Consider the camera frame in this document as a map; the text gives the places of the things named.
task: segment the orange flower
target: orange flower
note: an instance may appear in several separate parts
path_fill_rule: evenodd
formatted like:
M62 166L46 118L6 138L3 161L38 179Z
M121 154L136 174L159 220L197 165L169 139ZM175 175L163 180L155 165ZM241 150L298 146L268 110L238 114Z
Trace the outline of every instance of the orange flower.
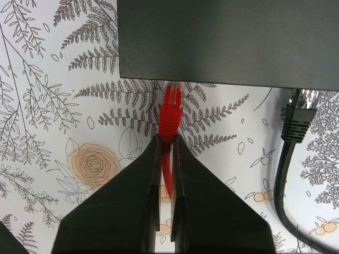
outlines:
M72 152L67 162L74 175L91 187L101 187L120 172L120 164L109 149L98 144L84 144Z

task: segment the black ethernet cable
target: black ethernet cable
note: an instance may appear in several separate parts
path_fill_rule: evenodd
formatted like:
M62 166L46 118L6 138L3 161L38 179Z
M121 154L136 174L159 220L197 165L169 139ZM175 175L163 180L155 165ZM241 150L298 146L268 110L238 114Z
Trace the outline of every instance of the black ethernet cable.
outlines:
M280 222L294 237L322 254L338 254L338 250L326 247L301 233L290 222L284 209L284 190L293 151L297 143L302 143L317 112L318 96L319 91L317 90L295 89L287 104L281 135L284 145L274 183L274 207Z

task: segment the botanical print wallpaper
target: botanical print wallpaper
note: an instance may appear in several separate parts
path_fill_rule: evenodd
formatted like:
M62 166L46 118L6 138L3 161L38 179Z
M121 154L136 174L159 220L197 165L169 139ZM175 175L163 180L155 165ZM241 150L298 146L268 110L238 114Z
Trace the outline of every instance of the botanical print wallpaper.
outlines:
M164 83L119 77L114 0L1 0L0 33L0 219L29 253L46 254L63 216L142 154L157 132ZM316 253L281 226L272 204L289 95L186 83L180 133L269 222L277 252ZM320 93L285 196L292 222L336 249L338 103L339 93ZM173 251L164 186L160 198L156 250Z

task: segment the red cable connector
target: red cable connector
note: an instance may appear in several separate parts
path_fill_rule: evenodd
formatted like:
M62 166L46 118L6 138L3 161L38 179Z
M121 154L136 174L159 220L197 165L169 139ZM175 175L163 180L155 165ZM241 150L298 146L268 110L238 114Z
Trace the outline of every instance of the red cable connector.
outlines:
M159 135L163 141L162 170L169 197L172 197L171 144L178 133L182 118L182 82L168 82L165 85L163 106L159 111Z

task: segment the leaf drawing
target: leaf drawing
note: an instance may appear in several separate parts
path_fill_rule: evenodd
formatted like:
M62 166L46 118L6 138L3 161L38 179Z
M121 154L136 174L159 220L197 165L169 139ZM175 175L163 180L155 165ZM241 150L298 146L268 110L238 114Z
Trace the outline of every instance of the leaf drawing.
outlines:
M79 149L79 145L74 139L69 138L66 144L66 155L70 156L72 152Z
M276 251L283 251L281 248L283 247L283 242L286 241L286 239L283 239L282 236L280 235L280 232L277 234L272 234L273 237L273 243Z
M81 89L75 97L99 97L118 103L125 101L126 105L139 105L139 111L148 112L154 108L159 90L158 83L153 80L122 79L117 83L112 81L106 82L105 85L101 83Z
M262 122L263 122L263 124L265 124L266 126L269 126L269 123L267 122L266 119L262 119Z
M94 129L94 121L93 121L93 119L90 116L87 118L87 126L91 130Z
M245 149L245 143L244 142L240 142L239 145L238 145L238 154L242 155L244 149Z
M106 49L100 46L98 50L94 47L92 51L88 50L87 53L83 52L82 55L75 58L68 66L68 70L76 68L87 69L87 67L92 70L94 65L96 70L100 71L101 69L104 73L106 73L107 69L109 69L109 72L113 75L117 57L118 47L115 43L113 43L113 47L106 44Z
M335 131L339 124L339 93L320 91L318 104L320 106L310 126L311 133L323 135L327 131Z
M339 207L338 145L339 131L326 133L311 141L307 145L307 150L316 152L316 155L308 156L302 162L305 170L300 174L301 178L309 180L312 186L326 186L325 190L315 198L315 201L332 204L334 209Z
M128 127L124 130L119 141L119 153L122 158L130 159L131 154L134 154L139 148L137 136L133 129Z
M233 177L233 178L231 178L231 179L229 179L229 180L227 180L227 181L225 182L225 185L226 185L231 191L233 191L234 193L235 193L235 190L234 190L230 185L231 185L232 183L234 183L236 179L237 179L237 177L235 176L235 177Z
M35 245L36 241L34 239L33 235L33 226L34 222L28 222L25 223L25 225L20 230L19 235L17 236L17 239L20 241L20 243L26 248L26 250L30 254L37 254L34 249L38 249L38 247Z
M14 30L13 38L16 38L15 43L22 42L23 51L29 52L30 56L33 58L33 52L36 51L38 56L43 58L42 52L45 49L41 46L41 42L44 41L43 38L38 37L40 28L36 28L30 24L31 21L35 19L28 17L28 14L31 11L27 8L29 1L24 1L26 6L22 5L22 0L11 0L9 1L0 11L0 13L7 13L4 24L7 24L12 27ZM35 1L32 1L32 8L36 7Z
M92 0L60 0L60 6L54 15L54 26L62 20L74 20L75 14L79 17L81 11L87 14L88 7L92 7Z
M263 180L263 185L264 185L265 190L269 189L269 182L266 180L266 178L264 178Z
M2 224L4 224L4 225L6 226L6 228L7 228L9 231L12 231L12 229L11 229L11 226L12 226L11 217L12 217L11 214L7 214L7 215L5 215L5 216L2 218L2 220L0 221Z
M15 191L17 191L23 200L26 201L26 206L24 210L29 213L38 212L35 208L36 205L40 205L40 211L43 212L43 222L47 225L47 227L54 228L55 223L60 223L62 216L54 215L53 211L49 209L47 206L52 203L57 204L58 200L48 195L46 192L43 193L35 193L31 190L31 184L33 184L34 179L24 171L20 171L20 169L16 169L13 173L11 172L11 167L5 167L3 164L0 167L0 176L3 179L7 180L9 184L11 184Z
M272 91L273 88L270 88L269 92L266 94L264 100L261 101L261 103L253 110L256 111L258 108L260 108L261 105L263 105L263 103L265 102L265 100L267 99L267 97L270 95L271 91Z
M88 15L89 20L64 40L61 47L62 49L65 49L67 45L73 44L74 42L79 43L79 41L91 43L96 41L100 43L101 39L103 39L108 43L110 40L108 34L114 38L114 41L117 40L117 25L110 16L99 7L91 7L90 11L93 12L93 14Z
M231 115L237 110L249 95L246 94L237 102L230 103L228 106L200 108L200 102L206 102L207 96L205 89L217 87L215 84L207 83L185 83L185 92L183 95L183 120L180 125L179 132L188 144L191 152L198 156L206 149L216 144L220 144L236 138L237 135L214 135L210 136L200 134L206 131L217 121L221 121L223 117ZM157 81L153 80L136 80L121 79L117 82L107 82L106 84L96 84L81 89L75 96L79 97L97 97L100 99L109 99L118 104L125 104L130 107L115 107L109 113L103 113L99 116L98 122L102 126L123 125L131 127L138 133L144 133L146 137L153 137L158 129L159 124L159 108L158 98L163 96L163 90Z
M2 101L0 158L2 160L12 159L12 161L24 164L32 164L32 161L36 159L35 163L41 169L46 168L49 163L50 151L43 148L45 142L39 141L36 134L28 130L28 126L32 125L36 129L41 127L48 131L53 123L59 123L59 129L66 133L69 124L76 127L79 122L75 117L80 114L72 113L69 109L77 104L68 103L67 97L70 94L60 91L61 84L49 84L48 75L38 66L29 64L2 34L2 30L0 24L2 38L0 48L6 52L6 57L2 58L3 62L0 63L0 101ZM26 84L20 84L20 88L27 85L22 97L18 93L16 75L11 67L9 48L13 49L13 52L22 61L24 70L22 74L26 79Z

